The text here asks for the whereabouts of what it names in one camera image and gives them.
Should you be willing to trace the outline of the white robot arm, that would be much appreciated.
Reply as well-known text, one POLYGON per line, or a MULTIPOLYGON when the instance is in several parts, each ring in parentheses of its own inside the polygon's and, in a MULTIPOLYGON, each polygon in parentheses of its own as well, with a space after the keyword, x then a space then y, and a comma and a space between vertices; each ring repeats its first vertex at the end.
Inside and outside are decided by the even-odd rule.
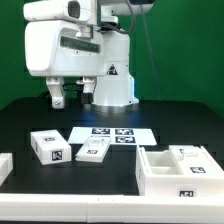
POLYGON ((65 106, 66 77, 83 87, 81 102, 100 110, 138 104, 129 73, 129 33, 118 17, 147 13, 156 0, 38 0, 23 7, 26 66, 44 76, 52 107, 65 106))

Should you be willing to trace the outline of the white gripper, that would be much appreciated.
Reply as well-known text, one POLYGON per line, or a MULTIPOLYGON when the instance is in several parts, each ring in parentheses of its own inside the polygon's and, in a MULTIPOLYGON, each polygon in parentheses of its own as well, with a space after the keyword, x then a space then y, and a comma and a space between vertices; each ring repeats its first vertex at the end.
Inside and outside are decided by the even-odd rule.
MULTIPOLYGON (((64 78, 58 76, 103 76, 106 56, 103 36, 94 31, 93 38, 77 37, 79 26, 63 20, 29 22, 25 29, 26 66, 32 76, 46 78, 54 109, 65 107, 64 78)), ((83 78, 83 104, 93 102, 95 77, 83 78)))

